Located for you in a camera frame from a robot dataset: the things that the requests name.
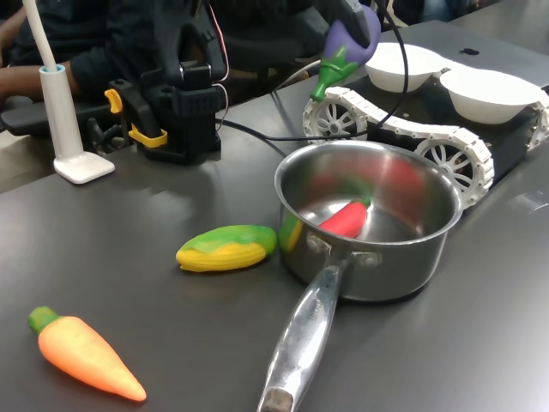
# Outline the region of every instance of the stainless steel saucepan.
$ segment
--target stainless steel saucepan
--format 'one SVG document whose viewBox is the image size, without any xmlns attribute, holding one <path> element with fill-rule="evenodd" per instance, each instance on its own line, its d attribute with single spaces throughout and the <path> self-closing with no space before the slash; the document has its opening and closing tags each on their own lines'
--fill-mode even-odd
<svg viewBox="0 0 549 412">
<path fill-rule="evenodd" d="M 274 176 L 281 199 L 282 259 L 309 283 L 268 368 L 259 412 L 293 412 L 317 369 L 338 295 L 368 302 L 420 290 L 459 221 L 459 190 L 416 154 L 372 142 L 332 142 L 290 154 Z M 317 224 L 371 198 L 357 239 Z"/>
</svg>

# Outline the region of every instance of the wire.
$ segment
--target wire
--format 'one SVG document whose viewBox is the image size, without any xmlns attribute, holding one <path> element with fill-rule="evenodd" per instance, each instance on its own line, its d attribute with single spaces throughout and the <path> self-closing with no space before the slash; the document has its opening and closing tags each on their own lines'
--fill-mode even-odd
<svg viewBox="0 0 549 412">
<path fill-rule="evenodd" d="M 214 21 L 217 34 L 220 36 L 221 50 L 223 51 L 223 56 L 225 57 L 226 71 L 225 71 L 225 75 L 220 80 L 220 82 L 224 82 L 227 79 L 227 77 L 229 77 L 229 57 L 227 56 L 227 53 L 226 53 L 225 39 L 223 38 L 223 32 L 221 32 L 220 25 L 218 24 L 217 19 L 215 18 L 214 9 L 212 9 L 211 4 L 209 5 L 209 11 L 212 13 L 212 20 Z"/>
<path fill-rule="evenodd" d="M 396 111 L 399 109 L 399 107 L 401 106 L 402 102 L 404 101 L 404 99 L 406 98 L 406 93 L 408 91 L 408 77 L 409 77 L 409 73 L 408 73 L 408 58 L 406 56 L 406 47 L 404 47 L 404 41 L 402 40 L 402 36 L 401 34 L 399 33 L 398 31 L 398 27 L 396 26 L 395 24 L 395 21 L 393 20 L 393 18 L 391 17 L 391 15 L 389 14 L 389 12 L 387 11 L 387 8 L 385 7 L 385 2 L 384 0 L 374 0 L 378 6 L 378 8 L 381 9 L 381 11 L 383 12 L 383 14 L 385 15 L 385 18 L 387 19 L 387 21 L 389 22 L 389 26 L 391 27 L 391 30 L 393 31 L 393 33 L 395 33 L 395 37 L 396 37 L 396 41 L 398 41 L 398 44 L 399 46 L 401 47 L 401 52 L 402 52 L 402 60 L 404 62 L 404 87 L 402 88 L 402 93 L 401 93 L 401 97 L 400 99 L 396 102 L 396 105 L 395 107 L 393 107 L 393 110 L 391 110 L 389 113 L 387 113 L 387 116 L 385 116 L 384 118 L 382 118 L 379 122 L 377 122 L 376 124 L 376 128 L 377 129 L 380 129 L 381 126 L 383 126 L 383 124 L 389 120 L 391 118 L 391 116 L 393 116 Z"/>
<path fill-rule="evenodd" d="M 313 67 L 317 67 L 320 64 L 320 60 L 315 60 L 312 63 L 307 64 L 306 66 L 303 66 L 301 69 L 297 70 L 295 73 L 290 75 L 284 82 L 279 84 L 276 88 L 274 88 L 273 93 L 277 90 L 283 88 L 286 86 L 289 82 L 291 82 L 293 79 L 301 75 L 302 73 L 305 73 L 308 69 L 312 69 Z"/>
<path fill-rule="evenodd" d="M 223 122 L 225 121 L 226 114 L 229 113 L 229 94 L 226 92 L 225 86 L 223 86 L 221 83 L 214 83 L 214 86 L 216 86 L 217 88 L 221 88 L 223 90 L 223 93 L 225 93 L 225 113 L 221 118 L 220 126 L 215 130 L 215 131 L 220 131 L 220 128 L 223 125 Z"/>
<path fill-rule="evenodd" d="M 217 118 L 215 123 L 221 124 L 221 119 Z M 342 138 L 355 137 L 354 135 L 345 135 L 345 136 L 302 136 L 302 137 L 271 137 L 264 135 L 261 131 L 252 129 L 251 127 L 244 126 L 243 124 L 232 122 L 230 120 L 224 120 L 223 125 L 230 127 L 231 129 L 236 129 L 247 133 L 250 136 L 254 136 L 260 140 L 265 140 L 269 142 L 300 142 L 300 141 L 309 141 L 309 140 L 341 140 Z"/>
<path fill-rule="evenodd" d="M 387 113 L 387 116 L 385 116 L 383 119 L 381 119 L 379 122 L 377 122 L 374 126 L 376 129 L 381 128 L 381 126 L 393 116 L 396 111 L 401 106 L 401 103 L 406 98 L 406 93 L 408 91 L 408 60 L 406 55 L 406 48 L 404 47 L 404 41 L 402 40 L 401 34 L 398 31 L 398 27 L 395 24 L 395 21 L 390 16 L 389 12 L 385 8 L 385 4 L 382 3 L 383 0 L 374 0 L 377 4 L 377 6 L 382 10 L 383 14 L 385 15 L 385 18 L 389 22 L 389 26 L 391 27 L 391 30 L 395 33 L 396 41 L 398 42 L 399 46 L 401 47 L 401 53 L 402 53 L 402 60 L 404 63 L 404 86 L 402 88 L 401 97 L 396 102 L 395 107 L 393 107 L 393 110 L 391 110 L 389 113 Z M 244 126 L 243 124 L 231 122 L 229 120 L 224 119 L 216 119 L 215 123 L 217 124 L 223 124 L 227 127 L 230 127 L 232 129 L 243 131 L 244 133 L 247 133 L 250 136 L 253 136 L 257 139 L 263 140 L 264 142 L 301 142 L 301 141 L 315 141 L 315 140 L 341 140 L 341 139 L 350 139 L 353 137 L 360 137 L 368 133 L 368 130 L 363 130 L 358 133 L 353 133 L 349 135 L 331 135 L 331 136 L 302 136 L 302 137 L 271 137 L 264 135 L 260 131 L 253 130 L 250 127 Z"/>
</svg>

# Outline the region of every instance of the saucepan rim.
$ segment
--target saucepan rim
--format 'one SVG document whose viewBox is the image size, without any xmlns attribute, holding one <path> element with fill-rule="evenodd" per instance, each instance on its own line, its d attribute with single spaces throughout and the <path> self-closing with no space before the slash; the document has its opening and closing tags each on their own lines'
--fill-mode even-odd
<svg viewBox="0 0 549 412">
<path fill-rule="evenodd" d="M 454 215 L 449 220 L 449 222 L 446 225 L 444 225 L 444 227 L 437 230 L 436 232 L 428 234 L 427 236 L 424 236 L 418 239 L 403 240 L 400 242 L 371 242 L 371 241 L 365 241 L 365 240 L 358 240 L 354 238 L 348 238 L 345 236 L 339 236 L 321 229 L 317 225 L 311 223 L 310 221 L 307 221 L 300 213 L 298 213 L 297 210 L 295 210 L 292 206 L 290 206 L 290 204 L 286 200 L 286 197 L 284 196 L 284 193 L 282 192 L 281 181 L 282 181 L 282 176 L 286 173 L 286 170 L 288 169 L 288 167 L 295 161 L 298 161 L 298 158 L 304 157 L 309 152 L 319 150 L 319 148 L 325 147 L 327 145 L 355 147 L 355 148 L 367 147 L 374 150 L 388 150 L 400 155 L 404 155 L 405 157 L 406 156 L 411 157 L 417 160 L 418 162 L 423 163 L 425 167 L 434 170 L 435 173 L 437 173 L 438 176 L 444 182 L 446 182 L 446 184 L 451 188 L 455 198 Z M 300 219 L 308 228 L 314 231 L 323 233 L 327 236 L 331 236 L 339 240 L 345 240 L 346 242 L 351 242 L 353 244 L 362 245 L 362 246 L 364 245 L 374 245 L 374 246 L 413 245 L 413 244 L 423 243 L 447 233 L 461 219 L 462 213 L 463 213 L 461 191 L 459 190 L 457 185 L 446 176 L 446 174 L 444 173 L 444 170 L 439 165 L 409 150 L 405 150 L 403 148 L 397 148 L 396 146 L 391 146 L 388 144 L 377 143 L 377 142 L 345 140 L 345 141 L 326 142 L 322 144 L 314 144 L 314 145 L 305 146 L 304 148 L 300 148 L 295 152 L 289 154 L 276 168 L 276 172 L 274 173 L 274 187 L 276 189 L 276 194 L 278 195 L 284 207 L 287 208 L 290 212 L 292 212 L 292 214 L 295 215 L 298 219 Z"/>
</svg>

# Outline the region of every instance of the carrot green top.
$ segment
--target carrot green top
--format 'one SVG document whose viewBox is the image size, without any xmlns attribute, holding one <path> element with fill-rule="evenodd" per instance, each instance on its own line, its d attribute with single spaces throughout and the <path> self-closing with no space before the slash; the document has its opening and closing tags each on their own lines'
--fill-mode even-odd
<svg viewBox="0 0 549 412">
<path fill-rule="evenodd" d="M 210 253 L 228 243 L 239 243 L 240 245 L 257 243 L 269 254 L 276 247 L 276 233 L 270 227 L 265 226 L 239 225 L 219 227 L 189 240 L 179 250 L 194 249 L 203 253 Z"/>
<path fill-rule="evenodd" d="M 37 334 L 40 334 L 40 332 L 51 322 L 54 320 L 59 319 L 59 315 L 57 315 L 52 309 L 50 309 L 48 306 L 41 306 L 34 309 L 30 315 L 28 315 L 28 325 L 32 330 L 34 330 Z"/>
</svg>

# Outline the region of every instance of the lamp base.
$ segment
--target lamp base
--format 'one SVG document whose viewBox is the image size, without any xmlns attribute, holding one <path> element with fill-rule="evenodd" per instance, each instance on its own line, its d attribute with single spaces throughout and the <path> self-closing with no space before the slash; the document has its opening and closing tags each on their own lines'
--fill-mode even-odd
<svg viewBox="0 0 549 412">
<path fill-rule="evenodd" d="M 110 161 L 89 152 L 55 159 L 53 166 L 57 173 L 77 185 L 87 183 L 114 171 L 114 165 Z"/>
</svg>

